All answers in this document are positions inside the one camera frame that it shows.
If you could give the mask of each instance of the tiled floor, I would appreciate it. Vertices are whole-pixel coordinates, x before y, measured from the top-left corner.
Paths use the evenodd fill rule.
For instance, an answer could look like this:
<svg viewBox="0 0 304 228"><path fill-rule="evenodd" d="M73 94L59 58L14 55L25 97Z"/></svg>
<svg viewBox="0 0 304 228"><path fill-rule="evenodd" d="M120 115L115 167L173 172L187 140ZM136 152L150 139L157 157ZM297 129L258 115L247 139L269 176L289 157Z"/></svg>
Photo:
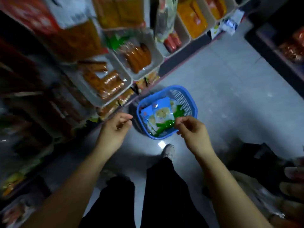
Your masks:
<svg viewBox="0 0 304 228"><path fill-rule="evenodd" d="M224 34L161 81L155 90L177 84L190 92L198 107L198 119L206 124L217 153L227 152L235 139L241 139L248 143L266 142L285 158L301 156L304 101L244 39L250 27L245 20L234 36ZM98 132L92 134L82 147L43 171L51 189L58 187L92 150L97 135ZM123 172L135 183L137 227L141 221L146 169L162 151L159 142L132 128L121 149L107 164L107 168ZM178 135L163 142L175 145L176 171L188 184L198 211L210 227L218 227L209 201L202 195L203 173L195 158ZM95 189L91 205L98 192Z"/></svg>

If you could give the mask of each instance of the black pants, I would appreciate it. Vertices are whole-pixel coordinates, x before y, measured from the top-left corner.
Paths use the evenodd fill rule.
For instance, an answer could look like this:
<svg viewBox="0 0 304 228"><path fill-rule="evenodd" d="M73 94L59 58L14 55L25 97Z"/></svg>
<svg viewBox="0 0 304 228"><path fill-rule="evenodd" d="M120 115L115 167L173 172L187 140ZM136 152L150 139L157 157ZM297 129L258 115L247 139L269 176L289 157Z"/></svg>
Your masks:
<svg viewBox="0 0 304 228"><path fill-rule="evenodd" d="M135 228L134 184L122 177L114 177L107 184L79 227ZM141 228L148 227L208 228L169 158L147 170Z"/></svg>

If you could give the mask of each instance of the shopping basket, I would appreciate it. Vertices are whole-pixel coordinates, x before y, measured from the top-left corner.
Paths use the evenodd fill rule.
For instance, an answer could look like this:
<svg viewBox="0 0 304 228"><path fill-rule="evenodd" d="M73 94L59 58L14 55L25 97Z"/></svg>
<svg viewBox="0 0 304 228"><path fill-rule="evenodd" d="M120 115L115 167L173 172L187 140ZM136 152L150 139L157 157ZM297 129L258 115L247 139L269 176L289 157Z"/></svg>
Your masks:
<svg viewBox="0 0 304 228"><path fill-rule="evenodd" d="M153 135L149 134L149 132L147 131L144 122L142 121L142 117L140 116L140 110L151 105L156 100L162 99L164 97L175 99L181 105L183 105L182 109L184 109L185 111L184 113L185 116L191 115L192 117L197 118L197 107L195 105L195 102L192 99L189 92L182 86L178 86L178 85L168 86L159 92L149 95L148 97L144 98L139 102L137 106L136 114L137 114L137 119L140 122L143 131L146 133L148 137L155 140L162 140L164 138L168 138L172 134L176 133L177 129L175 128L168 129L163 133L161 133L159 137L154 137Z"/></svg>

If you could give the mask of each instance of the display shelf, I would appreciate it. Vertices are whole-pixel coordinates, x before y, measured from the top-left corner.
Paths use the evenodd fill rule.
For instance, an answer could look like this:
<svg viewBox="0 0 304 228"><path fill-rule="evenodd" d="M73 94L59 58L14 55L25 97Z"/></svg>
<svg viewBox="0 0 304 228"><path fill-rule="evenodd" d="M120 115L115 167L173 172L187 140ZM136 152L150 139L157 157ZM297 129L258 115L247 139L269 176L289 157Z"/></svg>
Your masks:
<svg viewBox="0 0 304 228"><path fill-rule="evenodd" d="M246 3L244 6L240 7L241 10L250 13L256 6L257 3L259 3L259 0L250 0L248 3ZM172 55L169 58L166 58L164 63L160 66L158 75L160 78L152 85L150 85L147 89L142 91L140 95L134 94L128 102L123 107L118 107L115 112L108 117L111 118L116 112L123 111L126 109L131 103L139 100L141 96L145 96L149 94L149 91L155 87L157 84L159 84L165 77L167 77L169 74L171 74L175 69L177 69L179 66L184 64L188 59L190 59L192 56L194 56L196 53L198 53L200 50L202 50L205 46L210 44L211 42L216 41L218 38L220 38L223 35L223 32L218 34L213 40L205 34L197 38L196 40L192 40L187 46L185 46L183 49L181 49L180 53L176 53ZM92 122L87 121L86 126L78 129L75 134L75 138L61 144L55 145L53 153L50 155L44 157L43 163L37 167L35 167L26 177L27 179L20 185L26 184L27 181L31 180L34 176L36 176L45 166L53 162L56 158L60 157L67 151L71 151L76 149L81 145L83 140L95 132L96 130L99 130L102 126L104 121L99 122Z"/></svg>
<svg viewBox="0 0 304 228"><path fill-rule="evenodd" d="M304 66L289 61L278 49L283 41L303 25L301 6L304 0L290 0L267 22L252 29L246 40L304 98Z"/></svg>

